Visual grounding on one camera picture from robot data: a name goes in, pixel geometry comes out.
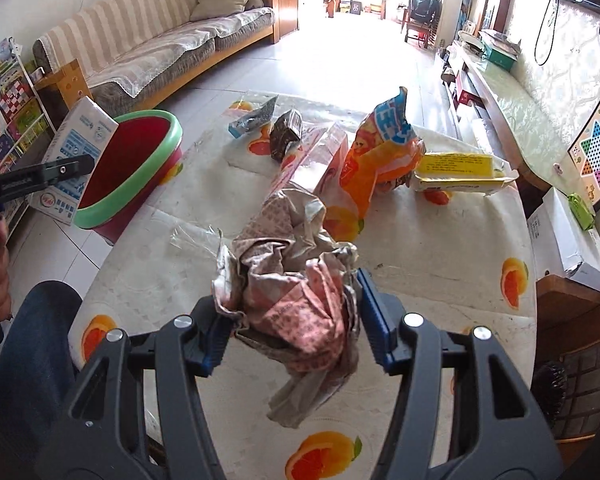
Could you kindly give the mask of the green folded pouch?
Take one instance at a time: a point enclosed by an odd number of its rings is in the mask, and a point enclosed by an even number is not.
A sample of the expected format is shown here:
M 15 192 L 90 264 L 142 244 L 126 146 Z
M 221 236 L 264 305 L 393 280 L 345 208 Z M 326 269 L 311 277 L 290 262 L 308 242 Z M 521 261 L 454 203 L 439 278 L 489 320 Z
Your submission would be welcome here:
M 577 220 L 580 229 L 588 231 L 595 226 L 595 214 L 586 206 L 584 199 L 577 193 L 567 196 L 569 208 L 573 217 Z

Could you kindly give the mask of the children book rack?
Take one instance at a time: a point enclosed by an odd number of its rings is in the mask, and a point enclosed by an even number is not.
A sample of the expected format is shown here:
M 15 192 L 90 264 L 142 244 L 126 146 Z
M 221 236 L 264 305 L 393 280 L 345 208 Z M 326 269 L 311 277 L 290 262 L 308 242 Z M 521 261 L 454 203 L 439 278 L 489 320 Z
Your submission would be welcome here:
M 12 38 L 2 40 L 0 42 L 0 174 L 40 164 L 55 132 L 50 116 L 20 60 L 20 47 Z M 24 197 L 4 204 L 0 219 L 12 218 Z

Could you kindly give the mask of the orange print tablecloth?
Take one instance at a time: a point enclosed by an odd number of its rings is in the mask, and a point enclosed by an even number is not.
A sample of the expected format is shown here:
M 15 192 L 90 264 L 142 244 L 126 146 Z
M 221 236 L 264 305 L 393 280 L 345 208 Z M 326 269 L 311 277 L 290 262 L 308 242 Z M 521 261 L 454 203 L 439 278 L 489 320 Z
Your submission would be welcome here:
M 204 296 L 229 296 L 255 320 L 306 340 L 306 309 L 332 336 L 330 315 L 352 287 L 355 270 L 379 290 L 442 330 L 492 330 L 524 379 L 535 355 L 536 300 L 532 244 L 516 185 L 496 192 L 454 192 L 445 205 L 399 186 L 370 202 L 364 219 L 349 206 L 329 209 L 323 174 L 302 190 L 276 188 L 279 168 L 235 140 L 227 110 L 183 159 L 182 171 L 140 207 L 114 243 L 70 328 L 76 365 L 108 327 L 150 332 L 193 310 Z M 231 479 L 280 479 L 301 442 L 325 431 L 354 443 L 360 455 L 332 471 L 363 479 L 389 427 L 399 382 L 374 361 L 364 335 L 336 341 L 342 367 L 328 354 L 297 363 L 289 350 L 257 350 L 230 338 L 220 366 L 198 388 L 221 466 Z

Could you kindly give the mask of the wooden chair with clothes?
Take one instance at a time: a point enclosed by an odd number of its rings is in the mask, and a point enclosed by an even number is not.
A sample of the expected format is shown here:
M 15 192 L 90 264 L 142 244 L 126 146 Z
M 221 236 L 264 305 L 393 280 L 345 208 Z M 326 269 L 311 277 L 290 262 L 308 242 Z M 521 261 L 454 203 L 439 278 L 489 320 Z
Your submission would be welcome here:
M 436 39 L 442 0 L 408 0 L 404 10 L 404 41 L 411 38 L 428 49 Z

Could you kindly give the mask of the long tv cabinet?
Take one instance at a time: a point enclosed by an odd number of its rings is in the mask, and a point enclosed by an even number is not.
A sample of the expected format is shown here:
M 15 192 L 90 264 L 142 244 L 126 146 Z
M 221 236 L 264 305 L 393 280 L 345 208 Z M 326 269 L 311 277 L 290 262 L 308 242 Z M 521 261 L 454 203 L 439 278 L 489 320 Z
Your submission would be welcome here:
M 518 80 L 458 42 L 448 51 L 482 99 L 510 166 L 541 191 L 558 188 L 584 197 L 585 188 L 558 129 Z

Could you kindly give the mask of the orange blue snack bag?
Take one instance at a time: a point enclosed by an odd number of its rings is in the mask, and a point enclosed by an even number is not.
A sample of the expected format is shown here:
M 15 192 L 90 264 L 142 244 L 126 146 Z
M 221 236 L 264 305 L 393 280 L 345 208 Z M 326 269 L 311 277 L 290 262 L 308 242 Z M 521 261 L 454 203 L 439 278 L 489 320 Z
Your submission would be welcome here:
M 358 126 L 340 172 L 339 186 L 346 192 L 359 219 L 364 219 L 378 183 L 410 174 L 426 153 L 425 141 L 407 121 L 407 88 L 381 102 Z

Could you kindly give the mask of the pink brown paper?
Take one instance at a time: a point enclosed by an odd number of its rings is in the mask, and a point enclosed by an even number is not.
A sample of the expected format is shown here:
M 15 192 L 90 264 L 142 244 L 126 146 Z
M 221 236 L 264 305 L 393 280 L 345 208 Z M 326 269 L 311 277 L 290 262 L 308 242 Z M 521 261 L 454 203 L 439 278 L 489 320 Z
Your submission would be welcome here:
M 286 188 L 216 253 L 215 309 L 289 375 L 268 402 L 268 418 L 286 428 L 299 427 L 358 368 L 358 250 L 334 240 L 325 219 L 317 196 Z

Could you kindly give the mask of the blue grey snack packet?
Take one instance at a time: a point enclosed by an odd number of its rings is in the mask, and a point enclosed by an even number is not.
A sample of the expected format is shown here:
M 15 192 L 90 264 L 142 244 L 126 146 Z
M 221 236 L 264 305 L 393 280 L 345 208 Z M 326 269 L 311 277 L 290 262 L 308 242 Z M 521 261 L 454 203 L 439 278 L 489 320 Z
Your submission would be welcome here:
M 239 139 L 241 136 L 265 126 L 273 117 L 276 103 L 276 96 L 259 105 L 246 100 L 233 103 L 230 109 L 238 110 L 242 114 L 227 125 L 228 132 L 233 138 Z

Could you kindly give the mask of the white cardboard box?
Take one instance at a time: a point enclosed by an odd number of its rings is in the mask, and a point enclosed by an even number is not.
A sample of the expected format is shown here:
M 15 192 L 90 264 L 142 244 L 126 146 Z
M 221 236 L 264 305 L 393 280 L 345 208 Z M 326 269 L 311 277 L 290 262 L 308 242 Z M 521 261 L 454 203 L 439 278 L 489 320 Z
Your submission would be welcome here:
M 565 194 L 551 188 L 527 224 L 537 281 L 556 275 L 600 292 L 600 234 L 581 229 Z

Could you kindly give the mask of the blue white milk carton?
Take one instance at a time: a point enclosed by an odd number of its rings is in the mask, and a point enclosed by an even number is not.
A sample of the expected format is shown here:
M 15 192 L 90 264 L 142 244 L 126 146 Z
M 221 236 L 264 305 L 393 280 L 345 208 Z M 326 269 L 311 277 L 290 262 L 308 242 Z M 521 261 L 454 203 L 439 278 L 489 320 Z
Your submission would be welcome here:
M 62 121 L 44 157 L 57 170 L 54 182 L 34 192 L 29 205 L 70 226 L 91 173 L 118 128 L 118 123 L 91 98 L 79 99 Z

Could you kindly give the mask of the striped covered wooden sofa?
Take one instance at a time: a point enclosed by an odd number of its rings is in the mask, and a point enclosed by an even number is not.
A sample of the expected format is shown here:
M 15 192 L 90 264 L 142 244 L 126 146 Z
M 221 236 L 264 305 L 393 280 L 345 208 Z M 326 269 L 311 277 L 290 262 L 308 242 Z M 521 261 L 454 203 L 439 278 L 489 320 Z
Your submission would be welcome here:
M 278 0 L 192 22 L 197 0 L 102 0 L 35 40 L 47 75 L 76 62 L 92 99 L 109 115 L 148 110 L 230 56 L 279 38 Z

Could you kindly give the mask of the chinese checkers board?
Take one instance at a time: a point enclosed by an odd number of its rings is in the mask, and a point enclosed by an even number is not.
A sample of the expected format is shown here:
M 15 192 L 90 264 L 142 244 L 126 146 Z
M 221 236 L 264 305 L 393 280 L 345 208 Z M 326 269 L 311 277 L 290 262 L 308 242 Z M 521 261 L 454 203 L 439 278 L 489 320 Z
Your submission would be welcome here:
M 568 154 L 584 185 L 585 196 L 600 210 L 600 102 L 574 139 Z

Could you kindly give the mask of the green box on cabinet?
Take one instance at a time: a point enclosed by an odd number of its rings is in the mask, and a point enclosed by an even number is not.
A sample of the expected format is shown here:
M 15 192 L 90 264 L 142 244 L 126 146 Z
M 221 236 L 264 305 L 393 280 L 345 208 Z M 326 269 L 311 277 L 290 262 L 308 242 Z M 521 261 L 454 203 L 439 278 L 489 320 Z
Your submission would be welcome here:
M 517 61 L 514 56 L 511 56 L 490 44 L 483 45 L 482 57 L 502 70 L 506 70 L 506 72 L 510 72 Z

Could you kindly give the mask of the dark brown small packet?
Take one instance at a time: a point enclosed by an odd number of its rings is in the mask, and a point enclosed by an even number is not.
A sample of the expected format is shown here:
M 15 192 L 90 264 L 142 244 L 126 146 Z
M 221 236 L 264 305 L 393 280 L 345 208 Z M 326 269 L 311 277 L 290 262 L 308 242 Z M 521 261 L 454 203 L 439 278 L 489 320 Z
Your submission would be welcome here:
M 270 132 L 270 155 L 276 162 L 284 159 L 287 148 L 302 139 L 302 116 L 292 108 L 281 114 Z

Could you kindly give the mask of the long yellow box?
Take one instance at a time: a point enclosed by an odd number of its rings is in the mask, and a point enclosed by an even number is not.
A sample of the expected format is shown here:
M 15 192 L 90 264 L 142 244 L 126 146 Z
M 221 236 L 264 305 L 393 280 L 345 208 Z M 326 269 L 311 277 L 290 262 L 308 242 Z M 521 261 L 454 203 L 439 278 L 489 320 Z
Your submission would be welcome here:
M 480 153 L 427 153 L 410 177 L 417 192 L 445 191 L 489 195 L 514 183 L 518 171 L 498 156 Z

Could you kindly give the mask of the red bin green rim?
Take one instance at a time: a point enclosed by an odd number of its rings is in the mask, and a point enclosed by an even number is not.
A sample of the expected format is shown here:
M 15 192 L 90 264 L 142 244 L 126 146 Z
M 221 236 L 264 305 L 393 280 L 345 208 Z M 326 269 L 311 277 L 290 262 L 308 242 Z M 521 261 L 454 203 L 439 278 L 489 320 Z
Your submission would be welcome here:
M 119 239 L 155 188 L 180 172 L 183 156 L 183 128 L 174 114 L 138 110 L 116 122 L 73 220 L 109 244 Z

